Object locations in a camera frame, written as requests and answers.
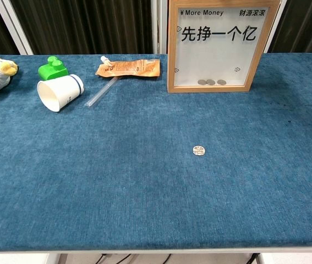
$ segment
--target cable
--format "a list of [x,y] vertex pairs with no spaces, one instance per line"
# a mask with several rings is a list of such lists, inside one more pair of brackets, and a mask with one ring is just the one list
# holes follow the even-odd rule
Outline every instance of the cable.
[[166,260],[163,262],[163,264],[166,264],[171,256],[172,256],[172,254],[169,254],[168,257],[166,258]]
[[251,255],[251,258],[249,259],[249,261],[246,262],[246,264],[252,264],[252,263],[254,262],[255,258],[257,258],[257,256],[258,256],[259,254],[260,254],[260,253],[253,253],[253,254]]
[[99,258],[99,260],[97,260],[97,262],[95,264],[100,263],[101,259],[105,256],[106,254],[102,254],[101,257]]
[[120,261],[118,261],[116,264],[120,264],[120,263],[122,263],[124,260],[126,260],[128,257],[130,257],[131,256],[131,254],[129,254],[128,256],[126,256],[125,258],[123,258],[122,260],[120,260]]

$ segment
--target green toy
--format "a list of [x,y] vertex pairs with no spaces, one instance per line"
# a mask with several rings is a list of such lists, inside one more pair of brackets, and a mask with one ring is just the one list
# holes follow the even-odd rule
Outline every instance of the green toy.
[[48,64],[39,67],[39,76],[43,81],[69,75],[63,62],[55,56],[48,58]]

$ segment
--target paper cup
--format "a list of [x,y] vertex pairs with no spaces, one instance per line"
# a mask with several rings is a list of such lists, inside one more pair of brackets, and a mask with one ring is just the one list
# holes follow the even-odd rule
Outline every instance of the paper cup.
[[84,92],[84,84],[78,76],[70,74],[48,81],[39,81],[37,92],[49,110],[59,112]]

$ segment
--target silver coin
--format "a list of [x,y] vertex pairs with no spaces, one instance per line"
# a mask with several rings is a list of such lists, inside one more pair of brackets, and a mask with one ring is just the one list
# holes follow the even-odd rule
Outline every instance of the silver coin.
[[198,84],[199,84],[199,85],[206,85],[206,84],[207,84],[207,81],[205,81],[205,80],[199,80],[199,81],[198,81]]
[[206,82],[207,82],[207,84],[209,84],[209,85],[214,85],[214,84],[216,84],[216,82],[213,81],[212,79],[208,79]]
[[227,84],[227,82],[224,81],[224,80],[218,80],[217,83],[218,83],[219,85],[226,85],[226,84]]
[[202,146],[194,146],[193,148],[193,153],[196,155],[196,156],[203,156],[205,154],[205,148],[202,147]]

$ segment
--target table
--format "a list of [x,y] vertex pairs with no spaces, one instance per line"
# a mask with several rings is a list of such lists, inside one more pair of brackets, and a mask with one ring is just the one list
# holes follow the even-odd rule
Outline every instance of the table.
[[[41,103],[48,56],[0,56],[0,251],[312,246],[312,54],[265,54],[250,92],[168,94],[161,76],[108,80],[99,55],[57,55],[85,92]],[[206,148],[202,157],[193,146]]]

